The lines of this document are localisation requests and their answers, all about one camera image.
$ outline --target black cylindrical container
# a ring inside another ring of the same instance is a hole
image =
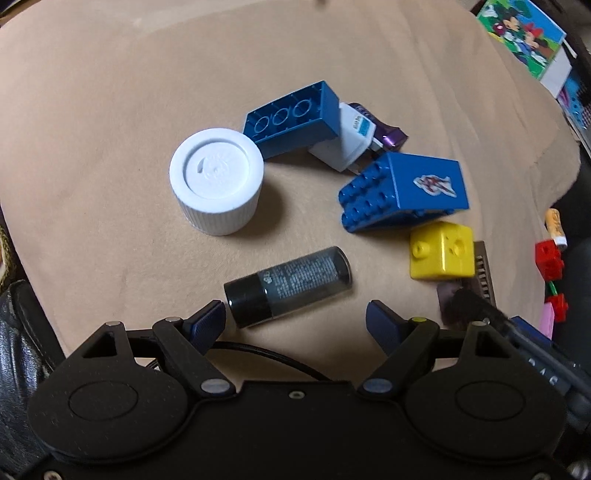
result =
[[[351,287],[349,261],[339,247],[266,268],[224,284],[238,328],[277,318]]]

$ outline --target screw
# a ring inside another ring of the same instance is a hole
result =
[[[363,382],[363,389],[369,393],[388,393],[393,388],[392,382],[385,378],[370,378]]]
[[[292,400],[301,400],[306,394],[300,390],[294,390],[293,392],[290,392],[289,396]]]
[[[223,395],[230,390],[230,382],[223,378],[210,378],[203,381],[201,390],[211,395]]]
[[[61,480],[61,475],[53,470],[49,470],[43,474],[43,480]]]
[[[577,460],[569,465],[569,473],[577,480],[589,480],[591,478],[590,465],[586,460]]]

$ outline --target beige fabric surface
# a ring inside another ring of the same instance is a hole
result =
[[[367,302],[439,319],[434,283],[410,279],[408,232],[351,235],[336,201],[350,177],[310,154],[269,161],[253,220],[194,230],[168,183],[177,146],[318,80],[410,136],[404,151],[459,160],[498,306],[537,322],[534,243],[576,178],[558,105],[454,0],[43,0],[0,30],[0,202],[67,352],[101,323],[149,327],[223,299],[225,281],[330,245],[352,293],[225,339],[358,381],[383,354]],[[216,352],[232,378],[295,376]]]

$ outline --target blue brick with sticker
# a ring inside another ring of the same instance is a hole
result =
[[[314,83],[250,112],[243,133],[265,159],[336,138],[339,98],[326,82]]]
[[[388,152],[339,192],[348,232],[416,225],[469,208],[455,160]]]

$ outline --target small toy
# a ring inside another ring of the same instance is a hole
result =
[[[410,232],[410,276],[415,280],[473,277],[472,229],[450,222],[421,225]]]
[[[348,232],[416,225],[469,208],[460,164],[386,152],[339,192]]]
[[[544,281],[560,280],[564,262],[554,240],[545,240],[535,245],[535,264]]]
[[[339,98],[326,82],[314,83],[250,112],[243,133],[264,159],[336,138]]]
[[[486,245],[482,241],[474,242],[474,263],[476,265],[476,274],[472,278],[462,279],[462,287],[472,290],[489,301],[493,307],[496,307],[491,268],[488,264]]]
[[[349,105],[375,123],[376,129],[374,132],[374,141],[371,144],[372,150],[380,154],[384,151],[396,152],[408,140],[408,135],[400,130],[400,128],[385,124],[360,103],[350,103]]]
[[[344,102],[339,104],[339,109],[340,135],[317,143],[309,152],[336,171],[343,171],[372,144],[375,123]]]
[[[546,210],[545,215],[546,230],[554,240],[558,250],[563,252],[566,250],[568,243],[566,241],[566,235],[562,230],[562,223],[560,222],[560,212],[555,208],[549,208]]]
[[[554,330],[554,307],[550,302],[544,303],[542,315],[540,317],[538,330],[552,340],[552,332]]]
[[[552,308],[554,309],[554,321],[559,323],[564,322],[566,320],[566,311],[569,309],[569,304],[566,303],[564,294],[558,293],[553,281],[548,282],[548,289],[552,295],[546,298],[546,302],[552,304]]]
[[[559,293],[558,295],[552,295],[546,299],[546,302],[552,304],[552,308],[554,309],[554,321],[558,323],[562,323],[566,321],[566,311],[569,309],[569,304],[566,303],[566,299],[564,298],[564,293]]]
[[[586,130],[591,125],[591,104],[588,98],[589,88],[576,72],[571,72],[557,100],[578,129]]]

